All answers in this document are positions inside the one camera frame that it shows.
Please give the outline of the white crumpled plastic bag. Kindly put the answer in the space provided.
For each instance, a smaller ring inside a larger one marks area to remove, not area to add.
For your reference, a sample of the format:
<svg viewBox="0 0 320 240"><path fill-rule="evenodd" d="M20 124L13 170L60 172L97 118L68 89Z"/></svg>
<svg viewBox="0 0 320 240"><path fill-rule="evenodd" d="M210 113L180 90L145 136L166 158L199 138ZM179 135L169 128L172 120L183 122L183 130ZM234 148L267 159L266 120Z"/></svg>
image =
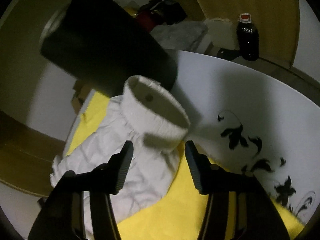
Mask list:
<svg viewBox="0 0 320 240"><path fill-rule="evenodd" d="M207 33L207 26L199 21L185 21L173 25L158 25L150 35L164 49L194 52Z"/></svg>

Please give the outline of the brown wooden door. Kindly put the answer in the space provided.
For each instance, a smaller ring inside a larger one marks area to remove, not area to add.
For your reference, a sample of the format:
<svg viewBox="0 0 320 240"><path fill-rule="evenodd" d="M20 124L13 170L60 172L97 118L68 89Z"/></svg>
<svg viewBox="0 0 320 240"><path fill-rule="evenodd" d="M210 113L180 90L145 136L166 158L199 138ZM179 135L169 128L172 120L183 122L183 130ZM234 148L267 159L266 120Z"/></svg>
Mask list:
<svg viewBox="0 0 320 240"><path fill-rule="evenodd" d="M249 13L259 31L260 57L289 69L299 38L298 0L197 0L207 19L227 18L238 23Z"/></svg>

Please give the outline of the dark soda bottle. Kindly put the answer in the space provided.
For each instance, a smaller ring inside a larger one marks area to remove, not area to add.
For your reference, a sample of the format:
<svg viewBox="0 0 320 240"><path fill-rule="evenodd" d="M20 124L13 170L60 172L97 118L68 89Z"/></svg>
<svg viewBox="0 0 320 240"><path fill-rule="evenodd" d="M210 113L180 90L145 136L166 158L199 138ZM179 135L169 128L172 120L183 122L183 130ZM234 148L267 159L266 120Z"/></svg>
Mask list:
<svg viewBox="0 0 320 240"><path fill-rule="evenodd" d="M239 15L236 36L241 56L247 61L256 61L259 58L259 33L249 13Z"/></svg>

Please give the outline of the yellow blanket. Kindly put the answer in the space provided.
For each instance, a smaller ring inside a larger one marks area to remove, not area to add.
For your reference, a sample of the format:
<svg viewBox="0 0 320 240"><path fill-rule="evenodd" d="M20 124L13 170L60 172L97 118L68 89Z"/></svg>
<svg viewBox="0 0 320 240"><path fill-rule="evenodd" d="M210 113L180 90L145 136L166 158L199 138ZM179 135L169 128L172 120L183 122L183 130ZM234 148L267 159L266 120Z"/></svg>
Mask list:
<svg viewBox="0 0 320 240"><path fill-rule="evenodd" d="M67 155L92 134L106 115L109 98L92 90L85 100L69 136ZM151 207L118 224L121 239L197 239L207 206L207 196L195 189L184 146L179 144L181 163L167 195Z"/></svg>

